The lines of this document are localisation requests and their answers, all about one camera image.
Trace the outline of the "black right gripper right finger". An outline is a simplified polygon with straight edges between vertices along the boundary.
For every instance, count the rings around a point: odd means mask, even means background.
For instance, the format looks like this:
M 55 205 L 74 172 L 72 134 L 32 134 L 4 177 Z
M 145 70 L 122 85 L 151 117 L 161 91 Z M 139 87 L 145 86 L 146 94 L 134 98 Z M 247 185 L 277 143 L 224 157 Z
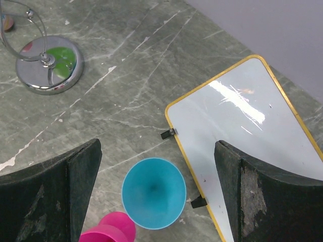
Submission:
M 223 140 L 215 143 L 214 160 L 234 241 L 322 241 L 322 181 Z

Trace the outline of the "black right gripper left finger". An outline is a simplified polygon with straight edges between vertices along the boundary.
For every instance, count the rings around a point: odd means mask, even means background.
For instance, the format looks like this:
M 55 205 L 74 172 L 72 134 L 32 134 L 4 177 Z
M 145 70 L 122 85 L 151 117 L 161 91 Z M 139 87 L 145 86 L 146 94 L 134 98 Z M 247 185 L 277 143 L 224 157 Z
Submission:
M 99 139 L 1 176 L 1 241 L 78 241 L 101 163 Z

